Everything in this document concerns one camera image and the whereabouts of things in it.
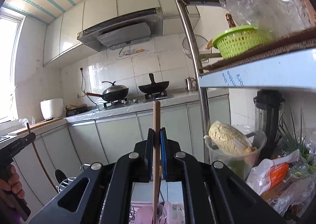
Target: green plastic basket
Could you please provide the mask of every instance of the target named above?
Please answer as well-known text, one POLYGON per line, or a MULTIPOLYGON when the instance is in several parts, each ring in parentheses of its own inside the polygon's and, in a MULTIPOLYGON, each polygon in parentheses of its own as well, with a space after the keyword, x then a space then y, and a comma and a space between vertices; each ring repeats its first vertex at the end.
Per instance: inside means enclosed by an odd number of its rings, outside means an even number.
POLYGON ((253 26, 244 25, 231 28, 216 36, 213 39, 213 47, 219 50, 224 59, 227 59, 269 40, 253 26))

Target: orange and white package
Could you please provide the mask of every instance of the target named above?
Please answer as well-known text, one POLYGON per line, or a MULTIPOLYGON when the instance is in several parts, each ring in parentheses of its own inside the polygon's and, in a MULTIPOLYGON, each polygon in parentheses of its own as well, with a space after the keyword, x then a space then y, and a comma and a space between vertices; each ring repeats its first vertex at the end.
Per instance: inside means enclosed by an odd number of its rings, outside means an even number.
POLYGON ((257 167, 250 170, 246 181, 247 185, 258 195, 269 191, 284 179, 289 169, 289 163, 296 162, 299 155, 300 150, 297 149, 284 157, 273 160, 263 159, 257 167))

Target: window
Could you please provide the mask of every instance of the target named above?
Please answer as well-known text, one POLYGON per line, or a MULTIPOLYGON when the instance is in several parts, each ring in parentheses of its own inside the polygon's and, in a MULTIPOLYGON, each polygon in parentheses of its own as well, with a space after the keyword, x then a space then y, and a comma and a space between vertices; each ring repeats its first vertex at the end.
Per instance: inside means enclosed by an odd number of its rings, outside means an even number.
POLYGON ((0 123, 13 119, 15 87, 12 73, 19 27, 19 19, 0 13, 0 123))

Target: pan handle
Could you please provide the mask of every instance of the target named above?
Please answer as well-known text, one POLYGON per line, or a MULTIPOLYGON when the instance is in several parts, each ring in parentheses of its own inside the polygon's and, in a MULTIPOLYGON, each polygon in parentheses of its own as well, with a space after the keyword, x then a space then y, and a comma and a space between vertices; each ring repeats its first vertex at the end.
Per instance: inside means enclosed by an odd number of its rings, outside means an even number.
POLYGON ((102 95, 100 95, 100 94, 95 94, 95 93, 90 93, 90 92, 86 92, 86 95, 102 97, 102 95))
POLYGON ((114 84, 115 84, 116 81, 114 81, 113 83, 110 82, 110 81, 102 81, 102 83, 105 83, 105 82, 110 83, 110 84, 112 84, 112 86, 114 86, 114 84))
POLYGON ((149 78, 150 78, 152 84, 156 84, 154 74, 150 73, 149 78))

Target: wooden cutting board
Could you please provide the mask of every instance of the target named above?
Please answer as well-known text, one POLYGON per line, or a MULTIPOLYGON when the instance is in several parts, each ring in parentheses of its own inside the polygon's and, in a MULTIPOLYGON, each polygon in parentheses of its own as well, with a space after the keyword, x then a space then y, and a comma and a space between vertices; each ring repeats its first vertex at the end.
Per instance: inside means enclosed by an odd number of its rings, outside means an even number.
MULTIPOLYGON (((56 122, 56 121, 62 120, 62 119, 63 118, 60 117, 60 118, 56 118, 56 119, 53 119, 53 120, 43 121, 43 122, 36 123, 34 125, 30 125, 30 130, 35 129, 35 128, 40 128, 42 126, 45 126, 47 124, 51 124, 53 122, 56 122)), ((25 132, 27 132, 27 127, 20 128, 20 129, 18 129, 16 131, 12 131, 12 132, 8 133, 8 135, 10 135, 10 136, 17 136, 17 135, 21 135, 21 134, 23 134, 25 132)))

